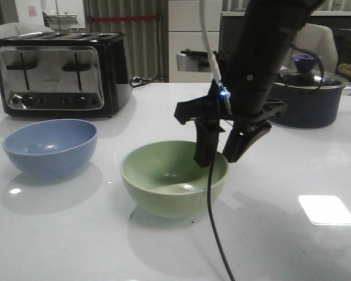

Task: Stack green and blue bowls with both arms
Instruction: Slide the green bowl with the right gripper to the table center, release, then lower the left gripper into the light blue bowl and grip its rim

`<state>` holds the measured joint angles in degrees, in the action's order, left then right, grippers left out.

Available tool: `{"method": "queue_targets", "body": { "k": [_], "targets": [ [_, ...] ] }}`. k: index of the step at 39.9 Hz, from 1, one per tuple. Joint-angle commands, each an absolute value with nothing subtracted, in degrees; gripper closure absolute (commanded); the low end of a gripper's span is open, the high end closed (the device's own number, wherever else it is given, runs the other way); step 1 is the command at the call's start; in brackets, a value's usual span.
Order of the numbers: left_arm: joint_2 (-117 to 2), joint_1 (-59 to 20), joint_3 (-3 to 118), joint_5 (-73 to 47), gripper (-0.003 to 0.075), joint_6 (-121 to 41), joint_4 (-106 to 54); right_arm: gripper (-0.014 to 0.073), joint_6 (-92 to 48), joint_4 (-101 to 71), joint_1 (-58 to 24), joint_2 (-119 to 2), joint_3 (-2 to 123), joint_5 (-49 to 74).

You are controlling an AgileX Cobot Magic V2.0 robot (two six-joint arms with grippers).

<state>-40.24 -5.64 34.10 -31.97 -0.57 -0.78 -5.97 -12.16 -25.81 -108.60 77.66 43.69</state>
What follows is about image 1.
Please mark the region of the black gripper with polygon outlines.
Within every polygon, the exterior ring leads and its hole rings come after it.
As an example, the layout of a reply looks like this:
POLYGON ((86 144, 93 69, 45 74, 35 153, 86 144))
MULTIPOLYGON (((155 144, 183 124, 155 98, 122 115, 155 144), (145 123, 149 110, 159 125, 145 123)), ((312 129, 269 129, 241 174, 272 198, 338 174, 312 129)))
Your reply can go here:
POLYGON ((208 94, 179 102, 174 113, 181 124, 195 123, 194 160, 199 167, 208 167, 214 161, 219 134, 225 131, 218 118, 238 122, 233 123, 222 153, 229 163, 237 162, 248 148, 270 132, 267 121, 252 131, 241 124, 255 125, 271 116, 282 116, 287 109, 281 100, 269 98, 284 56, 280 52, 244 54, 239 62, 216 52, 182 52, 177 56, 200 59, 209 64, 212 73, 208 94))

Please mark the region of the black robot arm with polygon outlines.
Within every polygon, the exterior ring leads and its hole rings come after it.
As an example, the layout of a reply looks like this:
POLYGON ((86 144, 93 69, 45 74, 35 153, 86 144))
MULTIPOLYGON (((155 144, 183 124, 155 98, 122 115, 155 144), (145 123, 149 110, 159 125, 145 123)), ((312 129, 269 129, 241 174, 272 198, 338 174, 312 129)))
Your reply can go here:
POLYGON ((211 81, 206 96, 179 102, 174 116, 179 123, 194 121, 197 141, 194 160, 208 167, 216 152, 222 119, 233 122, 223 155, 237 162, 271 125, 268 118, 284 111, 280 101, 267 101, 281 63, 297 32, 322 1, 250 1, 243 26, 229 57, 219 58, 222 84, 230 92, 226 109, 218 82, 211 81))

